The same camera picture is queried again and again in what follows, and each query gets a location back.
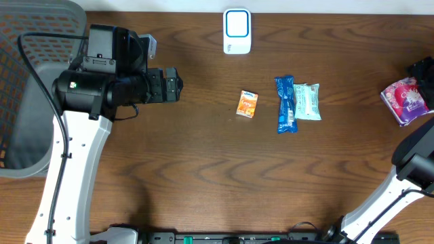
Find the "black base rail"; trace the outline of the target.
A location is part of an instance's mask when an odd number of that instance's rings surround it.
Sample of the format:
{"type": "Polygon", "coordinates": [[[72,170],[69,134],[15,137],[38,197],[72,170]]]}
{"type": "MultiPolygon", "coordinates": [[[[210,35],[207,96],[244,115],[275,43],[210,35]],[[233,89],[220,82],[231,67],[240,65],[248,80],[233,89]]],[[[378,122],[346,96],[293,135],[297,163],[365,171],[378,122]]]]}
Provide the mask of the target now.
{"type": "Polygon", "coordinates": [[[131,244],[263,244],[322,243],[315,232],[273,234],[176,234],[173,232],[139,232],[131,228],[112,227],[90,237],[91,243],[131,244]]]}

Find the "grey plastic mesh basket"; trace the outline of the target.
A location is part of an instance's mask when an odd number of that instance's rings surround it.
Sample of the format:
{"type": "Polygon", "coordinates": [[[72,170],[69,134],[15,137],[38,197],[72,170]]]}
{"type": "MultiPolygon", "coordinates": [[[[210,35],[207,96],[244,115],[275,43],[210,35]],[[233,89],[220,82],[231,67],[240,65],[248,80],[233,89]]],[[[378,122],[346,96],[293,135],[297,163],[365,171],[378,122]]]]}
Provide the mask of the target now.
{"type": "Polygon", "coordinates": [[[44,176],[52,153],[53,111],[23,63],[17,40],[47,88],[82,50],[85,11],[72,1],[1,2],[1,176],[44,176]]]}

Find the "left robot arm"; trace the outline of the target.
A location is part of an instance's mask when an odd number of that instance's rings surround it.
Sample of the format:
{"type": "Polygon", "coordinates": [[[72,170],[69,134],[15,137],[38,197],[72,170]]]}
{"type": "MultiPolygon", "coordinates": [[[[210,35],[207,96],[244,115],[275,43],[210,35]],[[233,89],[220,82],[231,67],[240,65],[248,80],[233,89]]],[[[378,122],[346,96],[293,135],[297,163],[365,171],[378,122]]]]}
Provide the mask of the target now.
{"type": "Polygon", "coordinates": [[[140,243],[137,228],[116,224],[90,232],[90,207],[104,144],[120,106],[177,102],[177,70],[148,68],[156,40],[126,28],[93,24],[86,54],[76,57],[50,88],[54,112],[50,165],[27,243],[140,243]]]}

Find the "blue Oreo cookie pack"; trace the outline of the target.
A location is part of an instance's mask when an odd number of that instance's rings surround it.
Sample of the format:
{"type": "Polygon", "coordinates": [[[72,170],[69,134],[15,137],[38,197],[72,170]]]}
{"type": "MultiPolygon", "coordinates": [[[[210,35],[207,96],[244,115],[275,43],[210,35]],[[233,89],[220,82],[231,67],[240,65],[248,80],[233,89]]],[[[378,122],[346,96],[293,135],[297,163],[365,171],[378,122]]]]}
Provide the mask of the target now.
{"type": "Polygon", "coordinates": [[[296,133],[298,125],[295,118],[294,77],[275,77],[275,84],[280,99],[277,133],[296,133]]]}

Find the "mint green wipes pack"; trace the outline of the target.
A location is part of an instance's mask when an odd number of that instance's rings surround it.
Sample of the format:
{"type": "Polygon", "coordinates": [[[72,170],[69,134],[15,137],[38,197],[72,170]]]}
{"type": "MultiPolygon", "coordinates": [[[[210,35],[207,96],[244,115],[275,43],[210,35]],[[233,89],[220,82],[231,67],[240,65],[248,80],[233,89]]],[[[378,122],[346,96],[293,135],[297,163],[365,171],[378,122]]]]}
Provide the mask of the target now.
{"type": "Polygon", "coordinates": [[[296,112],[295,117],[302,120],[320,121],[319,84],[294,84],[296,112]]]}

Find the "red purple pad pack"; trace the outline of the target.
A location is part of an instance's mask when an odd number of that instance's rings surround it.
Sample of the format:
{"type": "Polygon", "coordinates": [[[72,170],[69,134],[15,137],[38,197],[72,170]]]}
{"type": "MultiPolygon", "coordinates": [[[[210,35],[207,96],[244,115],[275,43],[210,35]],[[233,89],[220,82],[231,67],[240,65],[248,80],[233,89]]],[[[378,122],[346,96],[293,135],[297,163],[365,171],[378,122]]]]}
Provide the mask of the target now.
{"type": "Polygon", "coordinates": [[[409,125],[418,117],[433,113],[418,91],[414,77],[392,83],[380,93],[380,97],[400,127],[409,125]]]}

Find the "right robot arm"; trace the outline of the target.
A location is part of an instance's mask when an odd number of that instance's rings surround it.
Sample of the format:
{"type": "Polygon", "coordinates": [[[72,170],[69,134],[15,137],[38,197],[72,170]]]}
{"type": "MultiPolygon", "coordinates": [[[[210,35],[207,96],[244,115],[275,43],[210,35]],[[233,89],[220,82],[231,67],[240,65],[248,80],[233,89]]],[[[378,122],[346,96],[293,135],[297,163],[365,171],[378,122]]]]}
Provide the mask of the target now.
{"type": "MultiPolygon", "coordinates": [[[[408,77],[380,97],[400,125],[433,112],[433,57],[407,68],[408,77]]],[[[376,234],[411,203],[433,196],[433,120],[413,131],[395,149],[392,168],[382,184],[354,211],[341,217],[321,240],[326,243],[371,243],[376,234]]]]}

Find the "orange tissue pack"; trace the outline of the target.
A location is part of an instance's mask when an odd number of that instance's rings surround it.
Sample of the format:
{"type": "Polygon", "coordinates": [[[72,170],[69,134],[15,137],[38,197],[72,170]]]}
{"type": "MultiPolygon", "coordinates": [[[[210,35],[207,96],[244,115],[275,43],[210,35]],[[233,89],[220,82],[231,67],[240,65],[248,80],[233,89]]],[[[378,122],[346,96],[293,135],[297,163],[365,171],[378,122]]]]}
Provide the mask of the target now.
{"type": "Polygon", "coordinates": [[[253,118],[256,110],[257,101],[258,94],[242,90],[236,114],[247,118],[253,118]]]}

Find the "white barcode scanner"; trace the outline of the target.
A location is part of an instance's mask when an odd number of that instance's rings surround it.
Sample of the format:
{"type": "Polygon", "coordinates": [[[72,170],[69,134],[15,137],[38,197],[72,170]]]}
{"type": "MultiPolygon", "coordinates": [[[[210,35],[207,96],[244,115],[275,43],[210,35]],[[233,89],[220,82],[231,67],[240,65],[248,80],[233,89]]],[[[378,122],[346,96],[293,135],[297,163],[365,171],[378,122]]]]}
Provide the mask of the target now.
{"type": "Polygon", "coordinates": [[[247,9],[232,8],[223,13],[223,51],[228,55],[250,53],[252,17],[247,9]]]}

